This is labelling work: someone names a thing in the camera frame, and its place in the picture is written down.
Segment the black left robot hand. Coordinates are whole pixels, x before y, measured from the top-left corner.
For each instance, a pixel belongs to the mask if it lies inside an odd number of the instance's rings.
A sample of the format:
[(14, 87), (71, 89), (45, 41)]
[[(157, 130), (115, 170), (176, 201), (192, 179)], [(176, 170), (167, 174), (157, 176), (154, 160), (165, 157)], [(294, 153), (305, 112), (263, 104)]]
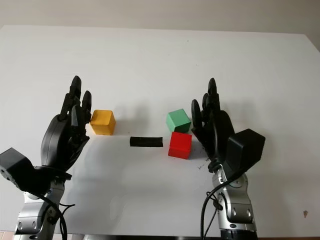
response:
[(86, 124), (91, 120), (92, 95), (87, 90), (81, 98), (82, 81), (73, 78), (59, 114), (54, 116), (44, 134), (40, 149), (43, 166), (66, 172), (76, 162), (90, 137)]

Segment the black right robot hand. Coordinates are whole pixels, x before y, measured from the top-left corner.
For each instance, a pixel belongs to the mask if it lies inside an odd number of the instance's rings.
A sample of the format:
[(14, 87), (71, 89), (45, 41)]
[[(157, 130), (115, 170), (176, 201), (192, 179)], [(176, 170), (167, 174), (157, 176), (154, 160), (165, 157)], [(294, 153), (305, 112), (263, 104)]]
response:
[(191, 131), (202, 144), (210, 160), (208, 171), (213, 173), (226, 158), (228, 138), (235, 133), (228, 113), (221, 109), (214, 78), (202, 98), (202, 109), (197, 100), (191, 102), (193, 128)]

